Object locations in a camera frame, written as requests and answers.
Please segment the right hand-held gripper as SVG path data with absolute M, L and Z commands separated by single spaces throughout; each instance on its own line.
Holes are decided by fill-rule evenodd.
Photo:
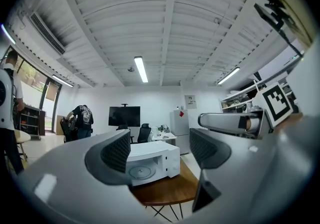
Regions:
M 198 117 L 198 124 L 210 131 L 255 139 L 260 130 L 263 113 L 269 125 L 269 133 L 293 113 L 288 97 L 278 82 L 257 92 L 252 106 L 263 112 L 202 113 Z

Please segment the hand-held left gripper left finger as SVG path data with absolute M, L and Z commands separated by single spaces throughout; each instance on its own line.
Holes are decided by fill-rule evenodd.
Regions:
M 129 130 L 62 144 L 16 179 L 22 194 L 53 224 L 156 224 L 125 175 Z

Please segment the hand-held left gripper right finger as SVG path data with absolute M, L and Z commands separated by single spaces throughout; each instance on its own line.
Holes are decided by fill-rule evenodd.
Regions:
M 314 117 L 261 140 L 191 129 L 190 145 L 201 173 L 185 224 L 303 221 L 300 199 L 315 175 Z

